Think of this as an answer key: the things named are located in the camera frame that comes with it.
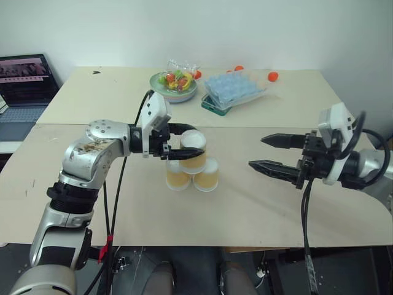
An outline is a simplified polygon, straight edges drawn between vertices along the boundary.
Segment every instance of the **laptop screen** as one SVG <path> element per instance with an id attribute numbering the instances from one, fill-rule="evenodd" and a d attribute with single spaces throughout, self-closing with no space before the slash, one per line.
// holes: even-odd
<path id="1" fill-rule="evenodd" d="M 9 106 L 45 106 L 58 91 L 44 55 L 0 58 L 0 95 Z"/>

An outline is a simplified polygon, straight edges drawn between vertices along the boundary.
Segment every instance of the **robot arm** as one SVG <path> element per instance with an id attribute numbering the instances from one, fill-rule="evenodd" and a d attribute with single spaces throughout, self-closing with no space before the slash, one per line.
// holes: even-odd
<path id="1" fill-rule="evenodd" d="M 345 105 L 335 104 L 321 112 L 322 137 L 312 131 L 306 135 L 273 134 L 261 139 L 275 148 L 302 149 L 303 158 L 297 167 L 270 160 L 250 161 L 249 165 L 267 176 L 290 181 L 297 189 L 303 187 L 305 180 L 314 178 L 321 178 L 328 185 L 339 181 L 345 188 L 362 190 L 376 198 L 393 214 L 393 152 L 353 151 L 360 133 L 366 131 L 362 129 L 364 119 L 365 113 L 362 113 L 352 124 Z"/>
<path id="2" fill-rule="evenodd" d="M 201 149 L 171 149 L 170 134 L 194 128 L 169 124 L 169 104 L 154 93 L 141 112 L 142 127 L 96 120 L 64 153 L 58 182 L 48 188 L 52 199 L 45 207 L 30 249 L 29 269 L 15 284 L 17 294 L 75 294 L 74 270 L 81 269 L 90 249 L 92 231 L 87 227 L 93 206 L 112 162 L 131 153 L 161 159 L 189 159 Z"/>

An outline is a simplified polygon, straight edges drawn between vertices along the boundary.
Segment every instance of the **red clip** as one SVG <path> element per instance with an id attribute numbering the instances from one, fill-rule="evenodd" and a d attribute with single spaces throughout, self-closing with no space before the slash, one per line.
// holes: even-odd
<path id="1" fill-rule="evenodd" d="M 106 238 L 106 244 L 99 251 L 98 263 L 101 263 L 105 254 L 108 252 L 108 243 L 113 241 L 113 235 L 108 235 Z"/>

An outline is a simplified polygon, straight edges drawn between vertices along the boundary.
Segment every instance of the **laptop keyboard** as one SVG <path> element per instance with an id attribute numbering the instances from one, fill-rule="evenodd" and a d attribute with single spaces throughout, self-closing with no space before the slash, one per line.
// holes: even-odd
<path id="1" fill-rule="evenodd" d="M 0 115 L 0 123 L 35 122 L 45 108 L 9 108 Z"/>

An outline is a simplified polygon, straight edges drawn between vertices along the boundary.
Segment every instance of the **blue ice cube tray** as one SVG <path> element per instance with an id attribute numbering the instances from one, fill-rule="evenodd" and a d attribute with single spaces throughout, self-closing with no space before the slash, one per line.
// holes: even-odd
<path id="1" fill-rule="evenodd" d="M 257 81 L 251 80 L 244 71 L 210 77 L 205 80 L 204 86 L 209 96 L 221 109 L 256 99 L 264 91 L 258 86 Z"/>

